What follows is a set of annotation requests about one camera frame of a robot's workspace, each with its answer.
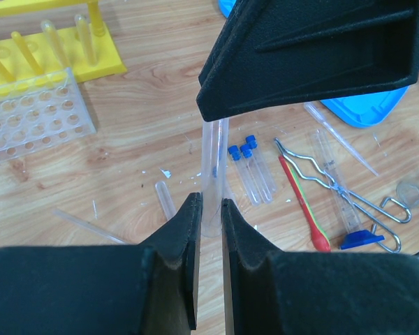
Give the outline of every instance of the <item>red object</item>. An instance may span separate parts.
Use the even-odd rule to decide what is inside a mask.
[[[314,244],[314,247],[317,251],[320,251],[322,253],[329,253],[330,252],[330,243],[326,236],[319,230],[314,217],[312,216],[311,210],[309,209],[309,204],[307,204],[302,191],[300,190],[300,187],[298,186],[297,181],[293,177],[293,173],[291,171],[291,168],[288,166],[286,159],[283,156],[279,157],[279,162],[282,165],[282,168],[284,169],[284,172],[287,174],[287,178],[289,182],[291,183],[291,186],[293,188],[293,191],[295,192],[296,198],[300,202],[302,211],[304,212],[304,215],[306,216],[307,222],[310,227],[310,235],[312,239],[312,243]]]

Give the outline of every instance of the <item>blue cap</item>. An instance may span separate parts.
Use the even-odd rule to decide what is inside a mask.
[[[238,161],[241,159],[239,148],[237,148],[237,145],[233,145],[228,148],[228,153],[233,157],[234,161]]]
[[[258,147],[258,143],[256,141],[256,137],[254,135],[247,136],[245,138],[245,142],[248,143],[251,149],[256,149]]]
[[[245,158],[251,157],[251,150],[250,150],[250,144],[244,144],[240,146],[240,151],[244,154]]]
[[[383,237],[383,235],[374,235],[368,230],[359,230],[358,232],[347,234],[340,249],[345,250],[355,248],[356,246],[365,246],[367,244],[383,241],[384,239],[385,237]]]

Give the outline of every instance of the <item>black plastic part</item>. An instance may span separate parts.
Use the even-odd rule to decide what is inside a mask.
[[[419,260],[285,253],[224,200],[227,335],[419,335]]]
[[[138,245],[0,248],[0,334],[190,334],[201,195]]]
[[[419,0],[238,0],[200,74],[205,121],[388,91],[419,72]]]

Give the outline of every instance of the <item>wood grain surface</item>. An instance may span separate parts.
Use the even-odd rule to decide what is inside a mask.
[[[216,1],[115,0],[103,1],[101,8],[128,73],[80,85],[96,135],[0,164],[0,246],[112,243],[54,216],[53,209],[138,243],[165,222],[154,188],[157,181],[167,183],[177,208],[190,192],[200,190],[202,119],[195,99],[197,76],[225,22]],[[76,13],[85,14],[85,6],[46,11],[42,17],[61,28],[72,26]],[[40,20],[40,13],[0,20],[0,38],[13,30],[39,32]],[[400,179],[419,173],[419,83],[380,126],[352,129],[333,114],[329,121],[380,172],[375,177],[331,142],[348,187],[372,202],[395,195]],[[250,224],[286,251],[314,247],[272,141],[279,137],[293,151],[314,154],[311,134],[317,128],[301,105],[230,120],[229,143],[241,144],[254,134],[278,185],[271,204],[253,208],[230,163],[228,180],[239,208]],[[314,173],[302,166],[307,174]],[[169,171],[170,178],[162,170]],[[336,245],[342,228],[332,196],[310,181],[302,181],[302,187]],[[397,208],[392,211],[400,214]],[[403,252],[419,251],[419,208],[406,225],[384,222],[401,237]],[[370,226],[365,218],[363,223]],[[367,246],[358,251],[382,249]],[[224,334],[221,256],[221,238],[203,237],[194,334]]]

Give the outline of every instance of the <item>yellow test tube rack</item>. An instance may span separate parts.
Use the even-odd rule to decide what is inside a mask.
[[[27,80],[70,67],[76,81],[127,71],[107,25],[98,0],[5,0],[0,1],[0,17],[86,3],[90,24],[77,15],[75,27],[56,30],[49,21],[42,32],[0,40],[0,86]]]

